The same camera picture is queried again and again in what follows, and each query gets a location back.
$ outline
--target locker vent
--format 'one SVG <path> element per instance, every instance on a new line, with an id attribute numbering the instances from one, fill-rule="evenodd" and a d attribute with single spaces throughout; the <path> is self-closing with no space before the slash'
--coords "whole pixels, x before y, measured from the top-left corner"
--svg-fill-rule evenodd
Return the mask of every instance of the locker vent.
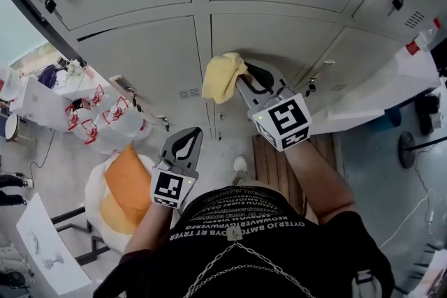
<path id="1" fill-rule="evenodd" d="M 190 98 L 190 97 L 200 97 L 200 89 L 190 89 L 179 91 L 179 95 L 181 99 Z"/>
<path id="2" fill-rule="evenodd" d="M 348 86 L 347 83 L 338 83 L 333 88 L 331 88 L 330 90 L 331 91 L 336 91 L 336 92 L 343 91 L 346 88 L 346 86 Z"/>
<path id="3" fill-rule="evenodd" d="M 414 14 L 411 17 L 409 17 L 408 20 L 404 23 L 404 25 L 414 29 L 423 20 L 424 20 L 424 15 L 415 11 Z"/>
<path id="4" fill-rule="evenodd" d="M 191 97 L 200 97 L 200 91 L 198 89 L 190 89 L 189 95 Z"/>
<path id="5" fill-rule="evenodd" d="M 179 91 L 180 98 L 189 98 L 188 91 Z"/>

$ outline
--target key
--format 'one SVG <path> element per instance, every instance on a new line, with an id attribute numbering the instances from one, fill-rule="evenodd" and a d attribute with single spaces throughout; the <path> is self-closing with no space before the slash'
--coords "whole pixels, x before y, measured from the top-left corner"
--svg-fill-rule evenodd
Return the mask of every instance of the key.
<path id="1" fill-rule="evenodd" d="M 45 9 L 47 9 L 50 14 L 53 14 L 55 8 L 56 2 L 54 0 L 45 0 Z"/>
<path id="2" fill-rule="evenodd" d="M 57 18 L 58 18 L 59 20 L 62 21 L 62 15 L 59 14 L 59 11 L 57 11 L 57 9 L 55 9 L 53 13 L 57 16 Z"/>
<path id="3" fill-rule="evenodd" d="M 400 9 L 402 9 L 402 6 L 404 6 L 404 0 L 393 0 L 391 4 L 393 5 L 393 7 L 391 8 L 390 12 L 386 15 L 388 17 L 390 17 L 390 15 L 394 13 L 394 10 L 399 11 Z"/>

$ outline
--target necklace chain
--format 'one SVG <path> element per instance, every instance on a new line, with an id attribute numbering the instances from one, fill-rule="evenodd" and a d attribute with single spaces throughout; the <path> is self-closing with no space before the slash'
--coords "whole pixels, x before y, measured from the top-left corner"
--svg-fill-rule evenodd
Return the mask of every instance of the necklace chain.
<path id="1" fill-rule="evenodd" d="M 218 260 L 220 260 L 222 258 L 222 256 L 224 256 L 227 252 L 230 252 L 235 247 L 239 247 L 241 249 L 244 249 L 246 252 L 248 252 L 248 253 L 250 253 L 252 255 L 255 255 L 256 257 L 260 258 L 262 261 L 266 262 L 267 264 L 269 264 L 273 268 L 256 266 L 256 265 L 238 265 L 238 266 L 234 266 L 234 267 L 231 267 L 229 269 L 225 269 L 223 271 L 220 271 L 220 272 L 218 272 L 216 274 L 213 274 L 212 276 L 210 276 L 210 277 L 208 277 L 208 278 L 206 278 L 205 280 L 202 281 L 204 275 L 211 269 L 211 267 L 213 267 L 214 263 L 216 263 Z M 254 249 L 245 247 L 239 241 L 234 241 L 234 243 L 231 246 L 228 246 L 227 248 L 225 248 L 225 250 L 220 252 L 220 254 L 218 254 L 213 259 L 213 261 L 211 261 L 210 263 L 207 264 L 207 266 L 202 271 L 202 273 L 200 273 L 197 276 L 196 281 L 189 287 L 188 292 L 186 293 L 184 298 L 191 297 L 194 293 L 196 293 L 201 287 L 203 287 L 205 284 L 210 282 L 212 279 L 214 279 L 216 277 L 219 277 L 219 276 L 222 276 L 225 273 L 228 273 L 228 272 L 231 272 L 231 271 L 235 271 L 237 269 L 242 269 L 242 268 L 262 269 L 263 271 L 268 271 L 268 272 L 271 272 L 271 273 L 279 274 L 280 276 L 283 276 L 285 279 L 287 279 L 290 282 L 292 282 L 294 285 L 298 286 L 301 289 L 301 291 L 306 295 L 307 298 L 315 298 L 306 287 L 303 287 L 300 284 L 300 282 L 298 282 L 298 280 L 295 277 L 291 276 L 290 274 L 287 274 L 286 272 L 283 271 L 283 269 L 280 266 L 277 266 L 275 263 L 273 263 L 271 260 L 266 258 L 264 255 L 261 255 L 260 253 L 257 253 Z"/>

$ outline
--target chair leg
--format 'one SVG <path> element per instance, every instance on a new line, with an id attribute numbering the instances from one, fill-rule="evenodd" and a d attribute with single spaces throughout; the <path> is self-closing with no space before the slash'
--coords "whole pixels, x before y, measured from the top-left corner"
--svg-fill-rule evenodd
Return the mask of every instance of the chair leg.
<path id="1" fill-rule="evenodd" d="M 428 263 L 414 263 L 415 266 L 419 266 L 422 268 L 428 268 L 429 264 Z"/>
<path id="2" fill-rule="evenodd" d="M 432 244 L 426 244 L 426 245 L 429 246 L 430 248 L 432 248 L 435 251 L 439 251 L 439 248 L 434 246 L 434 245 L 432 245 Z"/>
<path id="3" fill-rule="evenodd" d="M 69 223 L 68 225 L 64 225 L 64 226 L 61 226 L 60 228 L 56 228 L 56 231 L 61 232 L 61 231 L 67 230 L 69 228 L 74 228 L 75 230 L 86 232 L 87 234 L 91 234 L 91 231 L 93 230 L 90 222 L 87 221 L 87 228 L 83 228 L 82 226 L 75 225 L 74 223 Z"/>
<path id="4" fill-rule="evenodd" d="M 409 292 L 407 292 L 406 290 L 401 289 L 401 287 L 399 287 L 398 285 L 394 286 L 394 289 L 400 293 L 402 293 L 403 295 L 408 295 Z"/>
<path id="5" fill-rule="evenodd" d="M 79 209 L 66 212 L 65 214 L 56 216 L 51 219 L 51 222 L 53 225 L 56 225 L 57 223 L 61 223 L 62 221 L 67 221 L 69 218 L 75 217 L 77 215 L 80 215 L 85 212 L 85 207 L 80 207 Z"/>
<path id="6" fill-rule="evenodd" d="M 78 261 L 80 266 L 87 265 L 89 263 L 92 263 L 96 260 L 98 260 L 98 256 L 102 253 L 105 253 L 110 250 L 107 246 L 98 248 L 97 243 L 101 242 L 104 243 L 104 240 L 98 236 L 92 236 L 91 237 L 91 252 L 88 252 L 84 255 L 76 257 L 76 260 Z"/>

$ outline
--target white chair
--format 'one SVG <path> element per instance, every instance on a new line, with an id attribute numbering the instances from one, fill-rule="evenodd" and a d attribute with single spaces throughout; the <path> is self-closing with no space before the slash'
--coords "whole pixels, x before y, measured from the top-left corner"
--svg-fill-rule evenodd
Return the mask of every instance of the white chair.
<path id="1" fill-rule="evenodd" d="M 57 232 L 74 228 L 76 230 L 91 233 L 92 226 L 99 231 L 101 237 L 91 236 L 91 252 L 76 257 L 76 260 L 81 266 L 96 261 L 98 255 L 107 252 L 110 249 L 123 253 L 127 243 L 132 237 L 131 234 L 122 234 L 112 230 L 107 223 L 105 223 L 99 211 L 102 200 L 110 193 L 110 189 L 108 188 L 104 177 L 105 171 L 110 167 L 110 164 L 115 161 L 118 155 L 119 154 L 115 154 L 104 163 L 97 165 L 91 171 L 89 181 L 85 186 L 84 207 L 80 207 L 79 209 L 51 219 L 53 224 L 56 225 L 85 212 L 87 217 L 87 228 L 69 223 L 60 228 L 56 228 Z M 155 165 L 154 162 L 147 156 L 138 155 L 138 157 L 146 170 L 152 175 L 152 168 Z M 98 248 L 98 242 L 102 242 L 106 246 Z"/>

